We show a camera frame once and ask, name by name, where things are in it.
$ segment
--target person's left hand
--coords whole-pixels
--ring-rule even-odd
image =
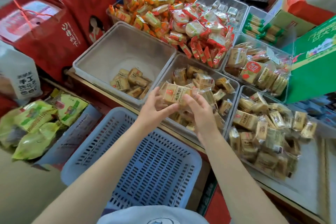
[[[147,133],[153,131],[161,121],[179,110],[179,104],[170,106],[163,104],[163,97],[159,95],[159,87],[149,93],[146,103],[141,108],[136,123],[142,126]]]

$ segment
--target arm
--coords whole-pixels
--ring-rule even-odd
[[[33,224],[94,224],[98,221],[124,169],[142,139],[168,115],[177,111],[178,104],[157,105],[161,97],[155,88],[141,109],[134,124],[107,152],[55,199]]]
[[[187,95],[184,98],[194,113],[197,136],[205,147],[234,222],[288,223],[218,131],[212,108],[207,101],[200,95],[196,95],[195,99]]]

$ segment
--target person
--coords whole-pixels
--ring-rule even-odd
[[[288,223],[222,137],[207,101],[199,94],[193,97],[185,94],[183,100],[194,113],[197,137],[208,155],[233,222]],[[100,218],[138,144],[178,109],[178,104],[162,104],[159,88],[155,88],[132,126],[33,224],[208,224],[196,212],[162,205],[133,206]]]
[[[91,15],[89,21],[89,37],[92,43],[96,42],[104,34],[103,22],[97,16]]]

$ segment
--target white plastic bag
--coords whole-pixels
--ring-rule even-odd
[[[19,104],[42,94],[34,60],[2,41],[0,41],[0,93]]]

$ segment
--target forearm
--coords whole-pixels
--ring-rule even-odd
[[[206,142],[206,153],[234,222],[287,223],[221,134],[215,133]]]
[[[86,172],[34,221],[34,224],[96,223],[124,169],[148,131],[135,122]]]

